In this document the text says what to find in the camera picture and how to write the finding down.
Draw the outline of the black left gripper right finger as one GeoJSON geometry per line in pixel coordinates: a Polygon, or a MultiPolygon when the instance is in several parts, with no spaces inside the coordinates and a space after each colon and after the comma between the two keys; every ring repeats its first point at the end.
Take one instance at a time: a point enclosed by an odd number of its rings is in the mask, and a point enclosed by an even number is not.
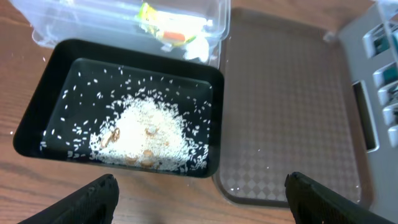
{"type": "Polygon", "coordinates": [[[296,224],[394,224],[300,172],[289,174],[284,186],[296,224]]]}

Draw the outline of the white tissue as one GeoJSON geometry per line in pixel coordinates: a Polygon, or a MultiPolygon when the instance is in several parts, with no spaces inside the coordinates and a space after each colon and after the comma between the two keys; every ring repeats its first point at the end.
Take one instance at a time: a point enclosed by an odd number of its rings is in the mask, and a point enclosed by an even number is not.
{"type": "Polygon", "coordinates": [[[196,37],[193,41],[184,46],[185,53],[183,58],[185,60],[193,60],[198,58],[200,62],[205,63],[209,59],[210,46],[204,37],[196,37]]]}

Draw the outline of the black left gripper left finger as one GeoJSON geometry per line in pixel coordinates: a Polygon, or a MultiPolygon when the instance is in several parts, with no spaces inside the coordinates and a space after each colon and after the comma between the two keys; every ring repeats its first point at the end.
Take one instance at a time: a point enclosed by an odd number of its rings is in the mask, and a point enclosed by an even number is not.
{"type": "Polygon", "coordinates": [[[105,174],[20,224],[111,224],[118,200],[118,182],[105,174]]]}

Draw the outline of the clear plastic waste bin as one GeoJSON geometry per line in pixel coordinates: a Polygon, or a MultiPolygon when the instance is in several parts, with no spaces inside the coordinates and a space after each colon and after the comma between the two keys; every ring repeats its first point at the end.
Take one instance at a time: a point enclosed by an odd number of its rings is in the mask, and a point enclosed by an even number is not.
{"type": "Polygon", "coordinates": [[[218,67],[221,41],[229,32],[230,0],[11,0],[10,3],[34,28],[33,40],[53,48],[67,39],[81,39],[104,45],[185,60],[184,46],[172,47],[144,32],[136,19],[147,2],[159,11],[205,18],[208,23],[198,35],[210,46],[207,62],[218,67]]]}

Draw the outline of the brown serving tray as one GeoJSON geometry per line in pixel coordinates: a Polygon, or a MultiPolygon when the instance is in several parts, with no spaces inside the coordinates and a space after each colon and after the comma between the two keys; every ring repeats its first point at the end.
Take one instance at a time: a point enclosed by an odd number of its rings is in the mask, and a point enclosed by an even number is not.
{"type": "Polygon", "coordinates": [[[276,16],[231,11],[214,176],[231,203],[285,208],[285,178],[301,172],[371,206],[373,183],[345,53],[324,35],[276,16]]]}

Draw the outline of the spilled rice pile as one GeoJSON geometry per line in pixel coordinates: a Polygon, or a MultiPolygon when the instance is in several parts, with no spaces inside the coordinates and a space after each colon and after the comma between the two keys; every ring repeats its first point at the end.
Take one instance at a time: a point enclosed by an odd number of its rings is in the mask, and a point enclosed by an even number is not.
{"type": "Polygon", "coordinates": [[[186,163],[197,145],[185,134],[187,120],[177,104],[152,97],[131,95],[106,107],[98,133],[90,136],[91,156],[96,161],[121,166],[186,172],[186,163]]]}

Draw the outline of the light blue bowl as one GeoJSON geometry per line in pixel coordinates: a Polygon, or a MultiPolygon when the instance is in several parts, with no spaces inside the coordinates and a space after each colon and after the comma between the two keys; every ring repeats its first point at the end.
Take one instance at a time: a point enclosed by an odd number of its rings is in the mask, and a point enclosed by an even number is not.
{"type": "Polygon", "coordinates": [[[389,48],[389,41],[384,31],[377,32],[373,35],[373,44],[376,55],[389,48]]]}

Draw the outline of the grey dishwasher rack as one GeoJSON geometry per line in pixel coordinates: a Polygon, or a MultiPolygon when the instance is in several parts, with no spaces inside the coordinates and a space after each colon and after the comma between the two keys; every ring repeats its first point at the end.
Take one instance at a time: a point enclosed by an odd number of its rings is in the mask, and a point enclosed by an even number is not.
{"type": "Polygon", "coordinates": [[[370,210],[397,222],[397,1],[333,1],[322,13],[343,44],[363,116],[373,182],[370,210]],[[389,48],[375,54],[373,35],[389,48]]]}

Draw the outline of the green snack wrapper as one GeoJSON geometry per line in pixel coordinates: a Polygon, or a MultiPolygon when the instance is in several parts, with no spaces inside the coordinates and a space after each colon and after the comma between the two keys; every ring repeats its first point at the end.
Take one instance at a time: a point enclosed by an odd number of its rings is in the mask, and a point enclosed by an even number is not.
{"type": "Polygon", "coordinates": [[[141,5],[136,19],[144,32],[172,47],[192,42],[208,23],[202,17],[156,10],[147,2],[141,5]]]}

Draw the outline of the black waste tray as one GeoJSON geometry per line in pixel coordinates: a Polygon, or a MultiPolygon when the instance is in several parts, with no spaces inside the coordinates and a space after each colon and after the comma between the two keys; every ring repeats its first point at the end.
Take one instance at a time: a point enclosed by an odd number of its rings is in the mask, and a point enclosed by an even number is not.
{"type": "Polygon", "coordinates": [[[224,77],[216,68],[70,39],[53,51],[14,135],[23,156],[101,166],[90,136],[122,112],[124,96],[176,106],[198,146],[175,175],[206,178],[220,163],[224,77]]]}

